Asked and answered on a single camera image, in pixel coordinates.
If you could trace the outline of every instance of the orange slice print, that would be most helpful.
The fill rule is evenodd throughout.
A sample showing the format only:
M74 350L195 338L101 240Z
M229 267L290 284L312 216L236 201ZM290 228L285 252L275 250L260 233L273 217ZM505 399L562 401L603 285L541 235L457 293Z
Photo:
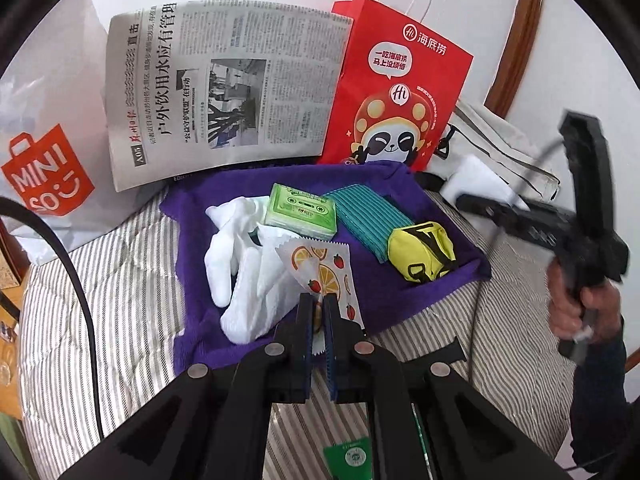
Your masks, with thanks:
M309 258L311 258L311 253L304 245L302 245L293 251L293 254L291 255L291 265L293 265L294 269L298 270L298 267L302 262Z
M324 260L326 258L326 249L318 249L316 247L311 247L311 251L313 254L315 254L318 258L320 258L320 261Z
M338 282L338 278L336 278L334 272L323 264L318 266L318 271L320 273L322 294L331 294L334 292L335 295L338 296L338 300L340 300L340 283Z

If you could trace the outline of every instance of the red paper bag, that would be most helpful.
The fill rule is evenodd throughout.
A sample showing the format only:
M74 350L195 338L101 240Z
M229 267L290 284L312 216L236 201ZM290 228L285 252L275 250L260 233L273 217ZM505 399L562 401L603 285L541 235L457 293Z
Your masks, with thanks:
M473 57L375 0L335 2L332 11L354 22L319 162L423 170Z

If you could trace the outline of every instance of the wooden frame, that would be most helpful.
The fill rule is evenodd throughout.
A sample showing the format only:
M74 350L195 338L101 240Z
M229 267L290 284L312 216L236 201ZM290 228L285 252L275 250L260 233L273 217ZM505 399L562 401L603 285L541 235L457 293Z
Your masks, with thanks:
M640 363L640 348L626 358L625 373L635 367L638 363Z
M511 108L522 81L541 13L542 0L518 0L494 84L484 101L484 106L502 118Z

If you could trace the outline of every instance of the panda cartoon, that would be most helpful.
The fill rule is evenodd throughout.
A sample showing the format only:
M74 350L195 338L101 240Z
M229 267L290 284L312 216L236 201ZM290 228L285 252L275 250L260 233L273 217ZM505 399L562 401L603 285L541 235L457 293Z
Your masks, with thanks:
M433 113L427 100L403 83L367 97L353 121L351 163L394 160L410 166L424 145Z

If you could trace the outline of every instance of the person's arm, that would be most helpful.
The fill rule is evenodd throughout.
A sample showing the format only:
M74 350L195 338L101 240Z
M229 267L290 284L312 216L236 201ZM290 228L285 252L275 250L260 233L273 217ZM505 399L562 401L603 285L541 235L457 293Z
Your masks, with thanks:
M577 465L595 460L616 447L629 431L630 405L625 400L626 351L622 329L613 339L592 344L587 359L574 373L571 431ZM602 471L613 456L584 469Z
M551 300L549 328L560 339L572 339L580 330L582 308L566 292L562 269L556 260L546 272ZM572 448L577 465L590 472L602 471L629 431L631 410L625 400L626 351L622 340L620 293L608 281L601 286L584 288L580 300L585 308L598 311L593 341L586 361L574 373L574 400L570 420Z

